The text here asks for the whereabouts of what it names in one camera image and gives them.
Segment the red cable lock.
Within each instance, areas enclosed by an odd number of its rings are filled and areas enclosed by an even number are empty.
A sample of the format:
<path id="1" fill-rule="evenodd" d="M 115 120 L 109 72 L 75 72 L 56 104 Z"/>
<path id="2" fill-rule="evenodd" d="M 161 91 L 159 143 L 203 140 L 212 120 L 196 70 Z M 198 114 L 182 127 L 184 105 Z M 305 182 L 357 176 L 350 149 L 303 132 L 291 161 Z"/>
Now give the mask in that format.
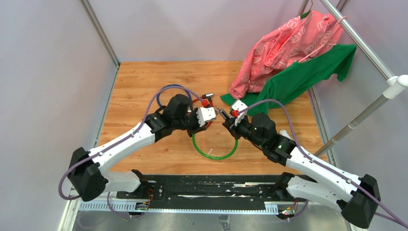
<path id="1" fill-rule="evenodd" d="M 213 105 L 213 100 L 212 100 L 212 97 L 214 96 L 214 93 L 207 93 L 207 94 L 205 94 L 205 95 L 202 95 L 200 98 L 201 99 L 206 99 L 207 101 L 208 101 L 208 103 L 209 103 L 209 105 L 211 106 L 211 107 L 213 107 L 214 105 Z M 194 99 L 194 100 L 192 100 L 192 103 L 194 104 L 195 102 L 197 102 L 197 101 L 199 101 L 198 99 Z M 208 128 L 210 125 L 212 124 L 212 122 L 208 122 L 207 124 L 206 124 L 206 128 Z"/>

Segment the blue cable lock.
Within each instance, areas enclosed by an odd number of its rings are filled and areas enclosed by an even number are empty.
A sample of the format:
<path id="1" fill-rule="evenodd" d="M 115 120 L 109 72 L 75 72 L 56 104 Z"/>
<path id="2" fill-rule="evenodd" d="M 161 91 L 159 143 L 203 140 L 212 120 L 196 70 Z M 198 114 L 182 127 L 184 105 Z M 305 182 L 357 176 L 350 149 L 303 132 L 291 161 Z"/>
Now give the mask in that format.
<path id="1" fill-rule="evenodd" d="M 182 95 L 184 95 L 184 96 L 186 96 L 188 98 L 189 103 L 192 102 L 192 94 L 187 88 L 185 88 L 184 86 L 182 86 L 180 84 L 169 84 L 169 85 L 165 85 L 164 87 L 162 87 L 158 91 L 158 93 L 157 93 L 157 95 L 155 97 L 157 105 L 158 106 L 163 106 L 162 96 L 166 95 L 166 96 L 170 97 L 170 93 L 174 93 L 174 94 L 180 93 L 180 94 L 182 94 Z"/>

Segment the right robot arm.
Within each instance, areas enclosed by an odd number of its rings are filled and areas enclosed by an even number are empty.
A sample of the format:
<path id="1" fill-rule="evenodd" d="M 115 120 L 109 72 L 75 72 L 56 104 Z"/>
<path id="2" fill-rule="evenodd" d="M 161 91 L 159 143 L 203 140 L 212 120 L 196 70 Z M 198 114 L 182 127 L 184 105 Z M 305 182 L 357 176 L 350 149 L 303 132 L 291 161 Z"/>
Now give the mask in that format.
<path id="1" fill-rule="evenodd" d="M 275 184 L 275 195 L 281 201 L 303 198 L 339 212 L 349 223 L 367 229 L 381 199 L 377 180 L 366 174 L 348 173 L 315 157 L 294 140 L 279 134 L 276 124 L 264 113 L 251 120 L 222 113 L 223 126 L 235 138 L 244 138 L 262 150 L 268 160 L 304 173 L 303 179 L 282 173 Z"/>

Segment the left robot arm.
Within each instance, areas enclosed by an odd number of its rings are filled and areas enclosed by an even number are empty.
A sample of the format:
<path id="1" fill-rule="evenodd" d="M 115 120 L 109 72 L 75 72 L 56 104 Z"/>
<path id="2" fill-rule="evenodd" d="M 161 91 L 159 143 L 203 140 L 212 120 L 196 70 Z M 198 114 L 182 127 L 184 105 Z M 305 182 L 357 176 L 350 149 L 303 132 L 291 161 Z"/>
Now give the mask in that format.
<path id="1" fill-rule="evenodd" d="M 167 105 L 154 113 L 146 113 L 140 123 L 114 140 L 90 150 L 77 148 L 71 157 L 69 169 L 64 175 L 72 183 L 78 197 L 84 202 L 94 200 L 102 193 L 124 191 L 141 199 L 147 194 L 147 185 L 141 174 L 111 172 L 119 161 L 135 151 L 158 142 L 175 130 L 185 130 L 189 136 L 205 130 L 216 119 L 216 112 L 208 101 L 194 108 L 188 96 L 177 94 Z"/>

